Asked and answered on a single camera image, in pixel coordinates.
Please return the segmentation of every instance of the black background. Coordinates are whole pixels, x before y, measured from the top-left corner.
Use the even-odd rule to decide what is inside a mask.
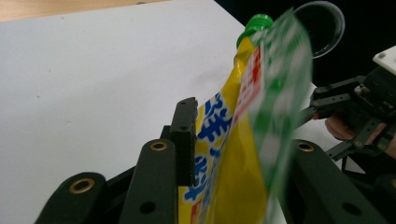
[[[246,25],[255,14],[274,20],[291,7],[311,1],[301,0],[216,0],[238,21]],[[396,1],[330,0],[344,13],[346,29],[340,43],[328,54],[314,60],[313,82],[324,86],[355,76],[366,76],[378,65],[373,57],[396,45]]]

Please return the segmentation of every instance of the white plastic part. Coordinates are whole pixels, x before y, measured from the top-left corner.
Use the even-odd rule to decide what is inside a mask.
[[[377,53],[373,60],[396,76],[396,46]]]

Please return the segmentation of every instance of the wooden surface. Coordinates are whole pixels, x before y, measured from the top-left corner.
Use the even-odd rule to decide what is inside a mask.
[[[161,1],[164,0],[0,0],[0,21]]]

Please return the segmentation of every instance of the white tabletop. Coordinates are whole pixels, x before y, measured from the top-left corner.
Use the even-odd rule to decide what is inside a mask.
[[[220,89],[243,28],[212,0],[1,22],[0,222],[33,223],[71,175],[134,166],[178,101]]]

